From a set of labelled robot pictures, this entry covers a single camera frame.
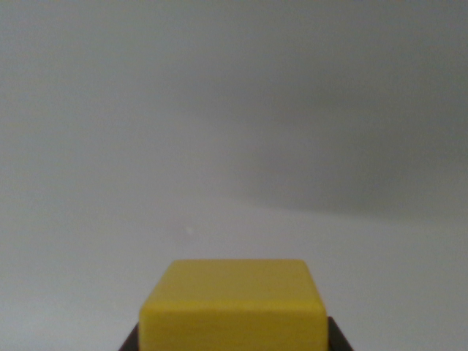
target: yellow block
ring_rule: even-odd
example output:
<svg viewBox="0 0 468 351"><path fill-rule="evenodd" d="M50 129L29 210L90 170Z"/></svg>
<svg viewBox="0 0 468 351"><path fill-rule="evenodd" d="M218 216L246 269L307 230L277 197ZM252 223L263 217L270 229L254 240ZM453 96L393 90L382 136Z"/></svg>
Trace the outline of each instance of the yellow block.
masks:
<svg viewBox="0 0 468 351"><path fill-rule="evenodd" d="M327 313L300 260L179 260L140 310L140 351L326 351Z"/></svg>

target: top face of yellow block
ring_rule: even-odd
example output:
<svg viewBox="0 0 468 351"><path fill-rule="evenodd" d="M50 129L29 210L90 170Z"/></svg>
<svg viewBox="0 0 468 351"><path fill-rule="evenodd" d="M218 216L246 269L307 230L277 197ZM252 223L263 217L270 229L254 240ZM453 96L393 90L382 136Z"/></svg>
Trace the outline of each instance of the top face of yellow block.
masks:
<svg viewBox="0 0 468 351"><path fill-rule="evenodd" d="M147 309L323 308L301 260L178 260L145 302Z"/></svg>

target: black base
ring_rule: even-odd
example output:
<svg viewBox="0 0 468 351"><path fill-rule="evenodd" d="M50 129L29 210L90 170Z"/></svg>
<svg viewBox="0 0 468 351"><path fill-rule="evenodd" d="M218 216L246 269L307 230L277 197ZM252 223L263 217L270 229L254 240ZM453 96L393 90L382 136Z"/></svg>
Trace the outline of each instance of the black base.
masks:
<svg viewBox="0 0 468 351"><path fill-rule="evenodd" d="M138 324L119 351L138 351ZM328 318L328 351L353 351L332 317Z"/></svg>

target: white wall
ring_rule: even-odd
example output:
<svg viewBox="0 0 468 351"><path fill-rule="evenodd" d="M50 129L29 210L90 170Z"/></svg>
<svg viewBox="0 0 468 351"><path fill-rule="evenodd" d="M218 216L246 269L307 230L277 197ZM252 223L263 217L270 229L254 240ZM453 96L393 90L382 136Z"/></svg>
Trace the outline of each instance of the white wall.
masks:
<svg viewBox="0 0 468 351"><path fill-rule="evenodd" d="M460 350L467 16L0 4L0 345L115 350L171 260L301 257L357 350Z"/></svg>

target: yellow box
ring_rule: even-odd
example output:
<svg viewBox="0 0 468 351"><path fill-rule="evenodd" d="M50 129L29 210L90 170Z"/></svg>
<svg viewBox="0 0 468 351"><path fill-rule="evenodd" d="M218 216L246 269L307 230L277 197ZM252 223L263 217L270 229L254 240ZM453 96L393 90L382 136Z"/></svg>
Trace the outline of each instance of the yellow box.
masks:
<svg viewBox="0 0 468 351"><path fill-rule="evenodd" d="M327 312L300 260L179 260L140 310L140 351L326 351Z"/></svg>

